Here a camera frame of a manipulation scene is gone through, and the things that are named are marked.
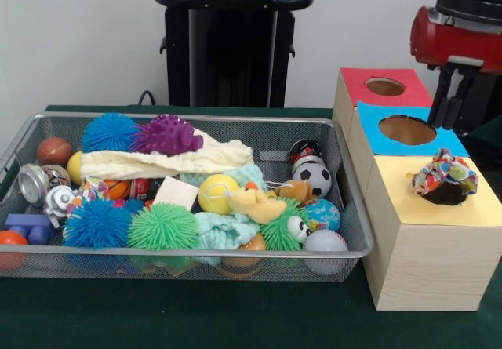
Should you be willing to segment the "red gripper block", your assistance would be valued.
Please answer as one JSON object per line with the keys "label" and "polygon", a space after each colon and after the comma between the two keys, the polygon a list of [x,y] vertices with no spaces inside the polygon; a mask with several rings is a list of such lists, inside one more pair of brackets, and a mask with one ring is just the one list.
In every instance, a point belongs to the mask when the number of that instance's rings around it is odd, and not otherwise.
{"label": "red gripper block", "polygon": [[[433,128],[452,129],[469,89],[478,74],[477,68],[451,68],[451,64],[479,67],[482,73],[501,73],[501,35],[440,24],[431,15],[433,9],[419,8],[410,33],[410,53],[416,61],[440,67],[438,87],[427,119]],[[452,78],[461,79],[448,98]]]}

